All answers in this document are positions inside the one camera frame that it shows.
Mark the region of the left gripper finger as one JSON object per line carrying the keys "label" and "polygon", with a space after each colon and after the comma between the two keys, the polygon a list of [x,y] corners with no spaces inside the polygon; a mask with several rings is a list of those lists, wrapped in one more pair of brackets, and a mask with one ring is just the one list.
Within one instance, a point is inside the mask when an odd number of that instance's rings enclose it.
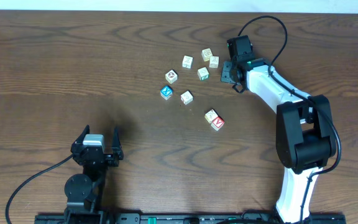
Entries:
{"label": "left gripper finger", "polygon": [[87,124],[84,128],[84,130],[82,131],[82,133],[77,137],[77,139],[75,140],[74,144],[76,145],[82,145],[84,138],[87,134],[90,133],[90,126]]}
{"label": "left gripper finger", "polygon": [[119,140],[118,127],[114,128],[111,149],[112,149],[113,153],[115,153],[117,155],[122,154],[122,146],[121,146],[121,142]]}

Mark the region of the red letter block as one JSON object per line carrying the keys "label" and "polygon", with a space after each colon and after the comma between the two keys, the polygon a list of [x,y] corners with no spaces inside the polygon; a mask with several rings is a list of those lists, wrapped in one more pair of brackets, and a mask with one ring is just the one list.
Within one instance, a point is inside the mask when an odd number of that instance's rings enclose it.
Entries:
{"label": "red letter block", "polygon": [[222,118],[220,118],[219,116],[216,117],[211,122],[211,127],[213,129],[215,129],[216,131],[219,131],[223,127],[223,125],[224,125],[224,120]]}

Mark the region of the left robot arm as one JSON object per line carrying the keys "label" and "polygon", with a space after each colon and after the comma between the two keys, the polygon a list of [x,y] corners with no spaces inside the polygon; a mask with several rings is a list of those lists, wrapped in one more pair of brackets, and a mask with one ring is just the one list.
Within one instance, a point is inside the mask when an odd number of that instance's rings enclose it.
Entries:
{"label": "left robot arm", "polygon": [[73,160],[83,172],[71,176],[65,184],[67,207],[65,223],[115,223],[114,215],[101,208],[101,199],[110,167],[124,158],[119,131],[114,129],[111,153],[104,150],[104,136],[91,134],[87,125],[71,145]]}

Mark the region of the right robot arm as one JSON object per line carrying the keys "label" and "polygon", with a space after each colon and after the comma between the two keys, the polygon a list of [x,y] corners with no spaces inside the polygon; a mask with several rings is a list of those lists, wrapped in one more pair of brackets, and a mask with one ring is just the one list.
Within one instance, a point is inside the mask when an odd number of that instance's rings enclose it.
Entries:
{"label": "right robot arm", "polygon": [[276,150],[285,168],[275,206],[280,222],[309,222],[314,183],[337,150],[329,101],[298,90],[268,60],[256,58],[248,36],[227,40],[227,47],[222,82],[256,94],[276,114]]}

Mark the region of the wooden block beside top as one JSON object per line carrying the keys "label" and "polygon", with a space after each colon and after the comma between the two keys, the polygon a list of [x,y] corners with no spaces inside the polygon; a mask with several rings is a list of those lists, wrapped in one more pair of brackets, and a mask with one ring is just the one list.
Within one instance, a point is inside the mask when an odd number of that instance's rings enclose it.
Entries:
{"label": "wooden block beside top", "polygon": [[209,58],[209,67],[210,68],[218,68],[219,67],[219,57],[218,56],[211,56]]}

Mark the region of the wooden block green side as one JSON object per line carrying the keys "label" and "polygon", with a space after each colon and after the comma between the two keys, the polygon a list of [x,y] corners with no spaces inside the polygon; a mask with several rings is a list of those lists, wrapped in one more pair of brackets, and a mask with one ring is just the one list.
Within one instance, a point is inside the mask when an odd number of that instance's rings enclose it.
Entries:
{"label": "wooden block green side", "polygon": [[200,80],[206,80],[209,78],[209,72],[206,67],[199,68],[197,74]]}

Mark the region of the wooden block red side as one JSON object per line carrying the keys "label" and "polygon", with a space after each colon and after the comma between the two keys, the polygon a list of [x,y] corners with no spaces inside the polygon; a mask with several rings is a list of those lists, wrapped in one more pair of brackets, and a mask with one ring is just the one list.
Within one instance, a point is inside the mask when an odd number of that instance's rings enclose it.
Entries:
{"label": "wooden block red side", "polygon": [[186,91],[181,94],[180,96],[181,101],[184,103],[184,105],[187,105],[188,103],[191,103],[193,101],[193,95],[190,91]]}

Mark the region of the wooden block brown circle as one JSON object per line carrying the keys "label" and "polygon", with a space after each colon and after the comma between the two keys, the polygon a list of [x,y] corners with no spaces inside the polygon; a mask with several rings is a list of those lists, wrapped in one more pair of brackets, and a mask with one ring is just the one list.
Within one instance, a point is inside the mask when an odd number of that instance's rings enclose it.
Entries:
{"label": "wooden block brown circle", "polygon": [[167,82],[169,82],[169,84],[172,84],[177,81],[178,75],[174,70],[170,70],[165,74],[165,79],[167,80]]}

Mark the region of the blue letter block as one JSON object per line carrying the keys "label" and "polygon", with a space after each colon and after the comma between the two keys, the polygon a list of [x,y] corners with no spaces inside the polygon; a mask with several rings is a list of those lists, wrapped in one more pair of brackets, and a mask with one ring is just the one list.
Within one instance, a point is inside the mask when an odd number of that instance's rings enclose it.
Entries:
{"label": "blue letter block", "polygon": [[163,99],[168,100],[173,95],[173,90],[166,85],[160,90],[160,95]]}

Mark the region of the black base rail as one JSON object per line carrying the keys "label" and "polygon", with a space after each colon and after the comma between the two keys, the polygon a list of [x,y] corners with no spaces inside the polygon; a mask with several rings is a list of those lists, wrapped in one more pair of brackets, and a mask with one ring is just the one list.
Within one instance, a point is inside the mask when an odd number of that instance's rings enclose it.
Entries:
{"label": "black base rail", "polygon": [[231,220],[233,223],[281,223],[269,213],[245,213],[243,215],[140,215],[138,213],[37,215],[35,224],[99,223],[99,224],[214,224]]}

